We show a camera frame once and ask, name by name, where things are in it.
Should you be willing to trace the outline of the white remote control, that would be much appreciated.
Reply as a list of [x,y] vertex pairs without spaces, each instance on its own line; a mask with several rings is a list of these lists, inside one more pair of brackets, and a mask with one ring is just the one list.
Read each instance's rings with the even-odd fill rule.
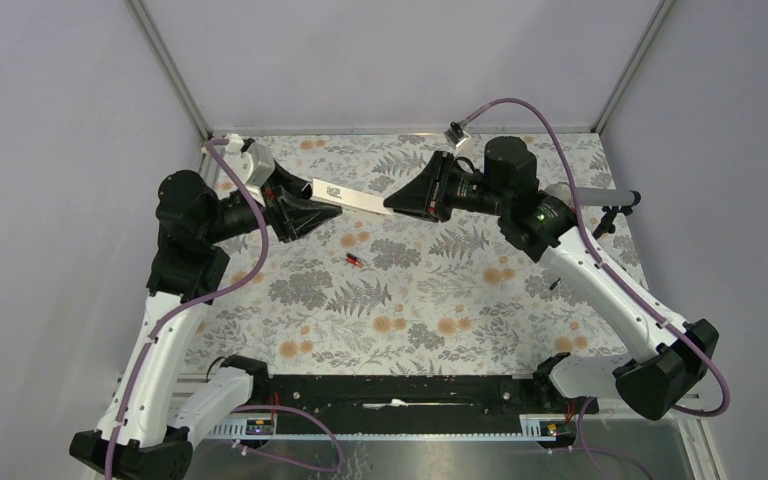
[[364,193],[318,178],[313,178],[310,184],[312,200],[376,215],[393,214],[390,208],[384,206],[384,199],[380,196]]

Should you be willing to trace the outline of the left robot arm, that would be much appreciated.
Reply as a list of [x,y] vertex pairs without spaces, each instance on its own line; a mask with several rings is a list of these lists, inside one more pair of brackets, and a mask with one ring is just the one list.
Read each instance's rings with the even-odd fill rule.
[[266,364],[232,354],[176,414],[169,411],[189,343],[223,293],[230,258],[222,243],[251,232],[291,242],[342,212],[315,201],[309,183],[281,167],[262,193],[262,200],[247,201],[241,191],[223,198],[191,170],[161,182],[158,250],[139,336],[106,413],[73,437],[74,459],[107,479],[181,479],[196,446],[233,409],[274,403]]

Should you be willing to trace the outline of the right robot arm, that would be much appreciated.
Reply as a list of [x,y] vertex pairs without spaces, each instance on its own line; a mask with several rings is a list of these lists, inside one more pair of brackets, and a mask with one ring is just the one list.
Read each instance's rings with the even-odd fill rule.
[[707,320],[688,322],[654,298],[584,229],[572,201],[540,189],[537,159],[517,137],[491,139],[482,169],[445,151],[383,205],[434,223],[454,210],[494,216],[505,240],[582,297],[625,345],[622,355],[557,354],[534,373],[535,402],[557,412],[573,398],[611,398],[659,420],[688,413],[681,399],[714,369],[719,340]]

